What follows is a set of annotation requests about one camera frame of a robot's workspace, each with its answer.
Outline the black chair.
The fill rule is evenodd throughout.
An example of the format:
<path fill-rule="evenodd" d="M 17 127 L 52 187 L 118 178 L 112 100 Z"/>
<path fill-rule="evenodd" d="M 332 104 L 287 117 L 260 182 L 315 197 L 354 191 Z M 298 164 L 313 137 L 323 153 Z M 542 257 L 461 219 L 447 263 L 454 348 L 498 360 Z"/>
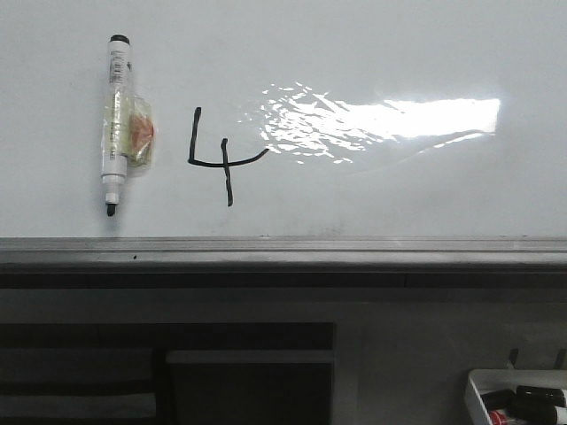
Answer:
<path fill-rule="evenodd" d="M 4 424 L 327 424 L 327 322 L 1 328 Z"/>

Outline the black capped marker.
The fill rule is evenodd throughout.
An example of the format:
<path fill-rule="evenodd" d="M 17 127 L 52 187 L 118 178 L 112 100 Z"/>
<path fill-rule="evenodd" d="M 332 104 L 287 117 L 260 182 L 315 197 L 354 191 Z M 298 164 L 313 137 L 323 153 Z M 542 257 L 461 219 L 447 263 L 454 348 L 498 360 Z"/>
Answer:
<path fill-rule="evenodd" d="M 535 424 L 566 423 L 566 389 L 517 386 L 510 413 Z"/>

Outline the grey aluminium whiteboard tray rail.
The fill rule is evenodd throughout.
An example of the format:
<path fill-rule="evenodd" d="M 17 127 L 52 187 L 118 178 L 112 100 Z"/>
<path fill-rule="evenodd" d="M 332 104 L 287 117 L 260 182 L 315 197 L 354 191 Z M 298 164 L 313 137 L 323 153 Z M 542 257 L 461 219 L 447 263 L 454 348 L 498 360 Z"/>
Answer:
<path fill-rule="evenodd" d="M 408 274 L 566 273 L 564 238 L 40 237 L 1 242 L 5 289 L 389 288 Z"/>

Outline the red marker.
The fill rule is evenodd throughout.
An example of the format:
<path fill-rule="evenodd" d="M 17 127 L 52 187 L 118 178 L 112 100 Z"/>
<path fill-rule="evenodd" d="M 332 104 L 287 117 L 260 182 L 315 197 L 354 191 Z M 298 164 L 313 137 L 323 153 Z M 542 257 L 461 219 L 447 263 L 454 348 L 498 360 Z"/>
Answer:
<path fill-rule="evenodd" d="M 481 395 L 492 424 L 509 425 L 513 423 L 507 409 L 515 397 L 516 393 L 513 390 L 497 390 Z"/>

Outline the white marker tray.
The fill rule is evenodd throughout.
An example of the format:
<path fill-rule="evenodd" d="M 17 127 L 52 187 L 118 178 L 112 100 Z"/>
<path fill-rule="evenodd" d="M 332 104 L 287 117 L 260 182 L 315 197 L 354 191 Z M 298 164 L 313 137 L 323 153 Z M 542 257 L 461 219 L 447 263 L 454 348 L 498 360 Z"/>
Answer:
<path fill-rule="evenodd" d="M 481 396 L 497 390 L 514 390 L 517 385 L 566 389 L 565 370 L 473 369 L 464 392 L 465 405 L 473 424 L 489 425 L 491 420 Z"/>

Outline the white black whiteboard marker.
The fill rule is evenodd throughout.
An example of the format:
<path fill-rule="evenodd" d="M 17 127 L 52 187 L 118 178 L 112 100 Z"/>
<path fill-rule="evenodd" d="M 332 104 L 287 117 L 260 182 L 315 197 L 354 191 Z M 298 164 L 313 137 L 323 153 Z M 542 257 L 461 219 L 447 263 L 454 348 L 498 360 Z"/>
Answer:
<path fill-rule="evenodd" d="M 114 216 L 128 170 L 151 164 L 155 127 L 151 106 L 133 90 L 132 49 L 125 35 L 107 44 L 107 79 L 101 139 L 101 182 L 106 215 Z"/>

